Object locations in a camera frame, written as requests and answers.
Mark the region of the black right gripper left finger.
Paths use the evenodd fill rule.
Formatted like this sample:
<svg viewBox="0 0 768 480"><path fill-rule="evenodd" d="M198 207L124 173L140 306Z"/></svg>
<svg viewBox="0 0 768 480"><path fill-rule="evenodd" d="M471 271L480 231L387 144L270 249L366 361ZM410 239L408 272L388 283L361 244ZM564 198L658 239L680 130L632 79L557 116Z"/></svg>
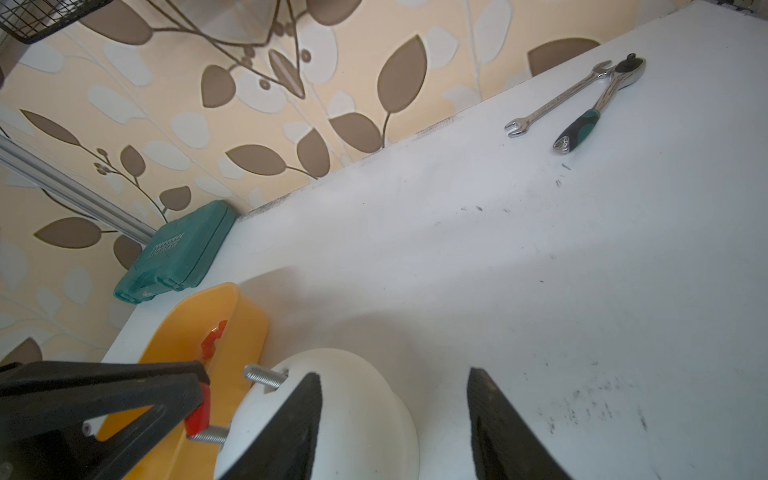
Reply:
<svg viewBox="0 0 768 480"><path fill-rule="evenodd" d="M323 407L320 376L306 374L260 428L237 420L219 453L216 479L309 479Z"/></svg>

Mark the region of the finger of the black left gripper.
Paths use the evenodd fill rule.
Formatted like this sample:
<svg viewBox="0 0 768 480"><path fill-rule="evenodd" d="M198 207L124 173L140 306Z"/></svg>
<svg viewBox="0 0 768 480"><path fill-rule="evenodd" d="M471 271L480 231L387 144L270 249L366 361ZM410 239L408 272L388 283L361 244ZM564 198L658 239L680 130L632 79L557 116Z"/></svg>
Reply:
<svg viewBox="0 0 768 480"><path fill-rule="evenodd" d="M198 361L1 369L4 479L121 479L201 407Z"/></svg>

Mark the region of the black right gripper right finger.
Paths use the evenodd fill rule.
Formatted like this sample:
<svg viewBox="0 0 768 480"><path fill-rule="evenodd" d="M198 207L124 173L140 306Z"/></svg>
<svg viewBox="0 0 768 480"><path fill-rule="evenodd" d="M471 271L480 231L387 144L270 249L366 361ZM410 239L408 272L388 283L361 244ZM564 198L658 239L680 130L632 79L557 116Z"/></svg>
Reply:
<svg viewBox="0 0 768 480"><path fill-rule="evenodd" d="M571 478L481 368L470 369L467 402L477 478Z"/></svg>

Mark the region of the white dome with screws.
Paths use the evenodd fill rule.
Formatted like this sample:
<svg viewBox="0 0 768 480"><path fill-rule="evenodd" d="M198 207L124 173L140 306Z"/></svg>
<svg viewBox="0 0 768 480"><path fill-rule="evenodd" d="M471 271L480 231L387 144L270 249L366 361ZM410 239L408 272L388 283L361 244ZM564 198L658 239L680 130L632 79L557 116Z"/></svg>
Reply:
<svg viewBox="0 0 768 480"><path fill-rule="evenodd" d="M312 479L416 479L418 436L411 415L384 377L351 352L321 348L275 366L278 387L254 384L230 422L214 477L222 479L309 373L319 375L322 409Z"/></svg>

